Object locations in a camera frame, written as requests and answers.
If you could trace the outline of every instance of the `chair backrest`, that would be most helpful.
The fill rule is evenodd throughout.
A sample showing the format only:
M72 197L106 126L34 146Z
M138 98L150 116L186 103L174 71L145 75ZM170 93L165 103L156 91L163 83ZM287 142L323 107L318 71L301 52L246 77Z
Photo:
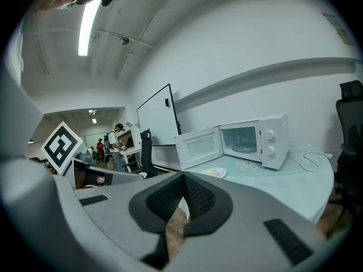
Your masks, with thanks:
M340 84L342 99L336 110L343 129L344 143L363 154L363 85L358 80Z
M151 162L151 151L153 149L153 141L151 139L150 129L145 130L141 133L142 139L142 152L141 152L141 165L143 169L147 171L148 176L158 175L156 169Z

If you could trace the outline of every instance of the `black office chair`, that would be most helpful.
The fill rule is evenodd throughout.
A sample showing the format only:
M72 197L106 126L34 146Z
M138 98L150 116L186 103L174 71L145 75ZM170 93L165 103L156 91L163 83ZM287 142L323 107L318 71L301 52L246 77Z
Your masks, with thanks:
M147 129L146 131L141 133L141 146L142 146L142 150L141 150L141 165L142 168L139 168L137 170L133 170L132 173L140 173L140 172L146 172L147 176L146 178L151 178L154 176L157 176L158 173L155 169L155 167L153 166L152 162L151 162L151 151L153 148L153 141L151 139L151 132L150 129ZM128 164L125 164L124 166L132 166L136 164L136 162L131 162Z
M328 203L343 207L336 225L341 221L345 211L349 211L353 220L358 215L355 206L362 205L363 192L363 85L358 80L340 84L341 100L336 102L336 110L343 129L344 143L341 144L342 154L338 158L336 181L340 184L337 191L341 199L330 200Z

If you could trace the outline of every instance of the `white microwave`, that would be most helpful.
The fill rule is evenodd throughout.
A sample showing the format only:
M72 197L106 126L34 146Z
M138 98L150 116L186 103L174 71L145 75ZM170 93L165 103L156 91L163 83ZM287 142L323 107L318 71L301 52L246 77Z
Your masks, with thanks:
M183 170L223 154L279 169L289 149L288 116L206 128L175 136L175 144Z

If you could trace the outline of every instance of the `ceiling light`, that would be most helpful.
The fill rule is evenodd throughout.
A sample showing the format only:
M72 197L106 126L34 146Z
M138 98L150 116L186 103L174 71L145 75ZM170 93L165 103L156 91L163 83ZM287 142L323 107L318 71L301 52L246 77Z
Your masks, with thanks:
M85 7L82 17L81 30L79 32L78 55L86 56L88 54L88 43L90 34L101 0L93 0Z

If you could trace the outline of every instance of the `desk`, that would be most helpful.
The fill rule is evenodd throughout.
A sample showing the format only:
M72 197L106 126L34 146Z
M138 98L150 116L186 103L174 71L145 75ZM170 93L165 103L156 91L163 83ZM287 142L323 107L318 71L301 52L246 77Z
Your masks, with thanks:
M127 156L129 155L133 155L135 153L139 153L141 151L141 147L130 147L127 150L120 150L120 154L124 157L125 159L125 163L129 163L129 161L127 160ZM135 155L136 158L136 163L139 167L141 167L141 163L139 161L139 158L137 155ZM127 170L128 172L131 172L131 169L129 166L127 166Z
M291 142L291 146L301 164L307 169L317 169L315 164L302 156L302 153L319 152L319 150L301 142ZM325 156L319 154L307 154L306 156L319 165L318 172L308 172L302 169L293 159L291 151L288 152L278 171L264 168L258 162L228 155L190 167L186 171L201 173L208 168L225 168L227 175L223 178L224 180L260 189L316 224L323 214L333 189L334 173ZM180 208L185 211L185 207L185 201L181 202Z

